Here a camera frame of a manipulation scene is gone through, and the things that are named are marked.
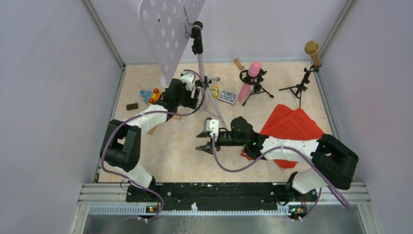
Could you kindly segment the red sheet music page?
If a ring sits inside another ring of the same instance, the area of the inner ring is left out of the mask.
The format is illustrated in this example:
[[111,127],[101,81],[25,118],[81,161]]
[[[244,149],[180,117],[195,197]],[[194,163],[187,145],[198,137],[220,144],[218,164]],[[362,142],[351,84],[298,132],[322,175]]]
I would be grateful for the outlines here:
[[291,113],[293,113],[292,109],[286,105],[278,104],[264,124],[260,134],[277,137],[280,134],[280,130],[276,129],[276,125]]
[[301,108],[293,110],[293,113],[281,120],[276,125],[276,129],[280,130],[280,134],[275,138],[280,139],[312,140],[319,139],[324,134],[324,131]]

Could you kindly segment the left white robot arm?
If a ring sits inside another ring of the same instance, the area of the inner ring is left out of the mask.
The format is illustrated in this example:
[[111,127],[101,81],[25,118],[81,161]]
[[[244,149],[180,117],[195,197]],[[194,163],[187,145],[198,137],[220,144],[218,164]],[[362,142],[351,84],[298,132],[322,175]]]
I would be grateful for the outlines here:
[[118,175],[137,187],[137,194],[144,201],[156,196],[154,177],[140,164],[141,138],[143,133],[178,116],[179,107],[187,107],[196,113],[205,100],[205,86],[194,81],[173,79],[170,86],[150,98],[150,105],[141,113],[126,120],[109,122],[100,151],[103,171]]

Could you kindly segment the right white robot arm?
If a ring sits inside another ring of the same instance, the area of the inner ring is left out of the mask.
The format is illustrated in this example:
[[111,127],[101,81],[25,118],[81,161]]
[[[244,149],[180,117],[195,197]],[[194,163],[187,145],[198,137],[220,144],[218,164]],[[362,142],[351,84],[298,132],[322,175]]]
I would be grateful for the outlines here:
[[220,147],[242,146],[253,160],[287,160],[305,162],[310,169],[292,176],[286,186],[286,196],[300,200],[306,193],[322,187],[348,190],[359,160],[358,155],[333,135],[323,134],[319,139],[291,140],[263,135],[243,117],[230,123],[230,129],[219,126],[217,119],[207,118],[197,138],[209,138],[205,145],[196,147],[216,155]]

